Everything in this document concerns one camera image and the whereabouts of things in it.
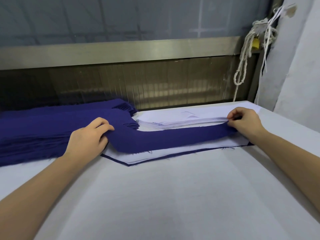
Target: stack of blue fabric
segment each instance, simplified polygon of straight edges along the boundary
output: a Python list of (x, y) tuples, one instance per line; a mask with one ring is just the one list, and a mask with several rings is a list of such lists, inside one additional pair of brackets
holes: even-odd
[(131, 116), (137, 110), (128, 102), (114, 99), (79, 105), (6, 111), (0, 114), (0, 166), (60, 157), (74, 130), (97, 117), (138, 129)]

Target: cut fabric piece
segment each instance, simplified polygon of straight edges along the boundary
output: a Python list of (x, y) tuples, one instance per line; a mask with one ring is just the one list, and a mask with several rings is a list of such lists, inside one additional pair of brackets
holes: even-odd
[(138, 131), (116, 123), (113, 126), (114, 131), (107, 131), (106, 136), (118, 152), (124, 153), (141, 153), (182, 147), (217, 140), (237, 132), (227, 123), (160, 131)]
[(41, 108), (33, 108), (28, 110), (19, 111), (5, 111), (0, 113), (0, 118), (19, 118), (19, 117), (30, 117), (30, 116), (43, 116), (43, 115), (53, 115), (56, 113), (63, 112), (75, 112), (84, 111), (92, 109), (120, 109), (129, 112), (132, 116), (137, 112), (136, 108), (133, 107), (126, 101), (122, 99), (113, 99), (109, 101), (86, 103), (86, 104), (76, 104), (76, 105), (62, 105), (62, 106), (49, 106)]
[(190, 107), (175, 109), (160, 109), (138, 114), (137, 122), (141, 126), (149, 126), (155, 129), (173, 129), (185, 125), (202, 125), (212, 122), (226, 122), (228, 113), (236, 107), (253, 109), (257, 113), (260, 106), (250, 102), (241, 102), (226, 106)]
[(0, 166), (53, 157), (66, 150), (74, 130), (97, 117), (112, 124), (138, 129), (129, 112), (120, 109), (90, 109), (47, 115), (0, 119)]
[(247, 146), (249, 144), (248, 139), (243, 137), (241, 134), (236, 133), (232, 136), (224, 137), (215, 141), (207, 141), (200, 144), (175, 147), (163, 150), (154, 150), (151, 152), (142, 152), (136, 154), (121, 153), (118, 152), (109, 143), (106, 149), (102, 153), (102, 157), (109, 158), (118, 163), (132, 166), (143, 162), (166, 159), (171, 157), (177, 157), (180, 155), (191, 154), (200, 151), (207, 151), (219, 148), (234, 148), (240, 146)]

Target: white wall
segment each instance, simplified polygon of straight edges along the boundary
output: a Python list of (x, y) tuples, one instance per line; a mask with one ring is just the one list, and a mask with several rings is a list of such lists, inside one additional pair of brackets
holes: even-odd
[(274, 112), (320, 132), (320, 0), (313, 2)]
[(292, 18), (279, 20), (279, 35), (267, 58), (267, 72), (260, 85), (259, 105), (274, 110), (286, 79), (296, 48), (314, 0), (284, 0), (285, 5), (297, 4)]

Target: white work surface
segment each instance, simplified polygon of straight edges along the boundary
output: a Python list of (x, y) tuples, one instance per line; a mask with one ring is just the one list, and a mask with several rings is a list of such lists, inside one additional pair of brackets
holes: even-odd
[[(319, 133), (266, 109), (259, 115), (267, 130), (320, 156)], [(0, 199), (52, 161), (0, 168)], [(99, 157), (35, 239), (311, 240), (320, 238), (319, 222), (293, 182), (256, 146), (246, 146), (131, 167)]]

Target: hand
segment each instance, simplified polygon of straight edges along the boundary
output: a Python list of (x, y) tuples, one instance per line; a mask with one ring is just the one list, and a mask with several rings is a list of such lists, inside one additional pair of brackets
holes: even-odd
[(72, 132), (66, 152), (63, 157), (71, 160), (81, 160), (85, 163), (90, 162), (100, 155), (108, 143), (108, 139), (103, 133), (108, 130), (114, 131), (112, 125), (102, 118), (96, 118), (85, 128), (80, 128)]
[(253, 109), (237, 107), (228, 114), (227, 119), (229, 120), (229, 126), (236, 128), (254, 144), (258, 138), (267, 133), (258, 114)]

